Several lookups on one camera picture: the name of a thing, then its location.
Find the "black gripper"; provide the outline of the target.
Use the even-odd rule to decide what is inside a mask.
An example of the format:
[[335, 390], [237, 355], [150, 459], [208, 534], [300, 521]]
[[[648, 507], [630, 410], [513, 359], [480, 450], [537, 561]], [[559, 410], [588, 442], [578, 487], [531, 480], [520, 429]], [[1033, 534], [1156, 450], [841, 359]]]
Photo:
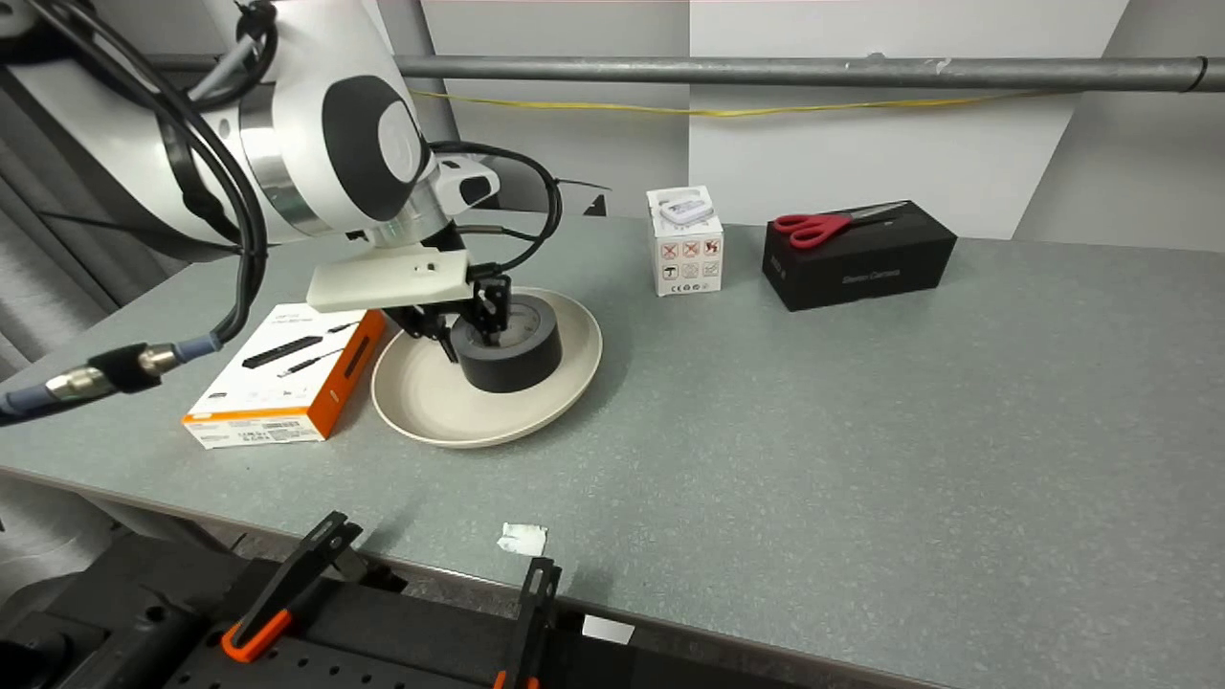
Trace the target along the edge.
[[469, 325], [492, 344], [508, 325], [508, 275], [499, 266], [469, 266], [464, 248], [413, 255], [390, 275], [381, 313], [411, 337], [432, 337], [459, 366], [454, 335]]

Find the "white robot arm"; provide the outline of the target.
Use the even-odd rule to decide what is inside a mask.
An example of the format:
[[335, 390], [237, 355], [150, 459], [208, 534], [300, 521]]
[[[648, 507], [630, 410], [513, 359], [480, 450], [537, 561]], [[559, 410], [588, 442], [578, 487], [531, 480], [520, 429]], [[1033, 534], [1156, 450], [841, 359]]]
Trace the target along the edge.
[[94, 0], [8, 0], [4, 71], [167, 234], [237, 257], [217, 325], [126, 344], [126, 367], [167, 371], [235, 341], [269, 255], [314, 237], [362, 244], [309, 275], [319, 311], [504, 325], [508, 274], [469, 260], [452, 230], [486, 183], [425, 138], [375, 0], [237, 0], [235, 48], [190, 85]]

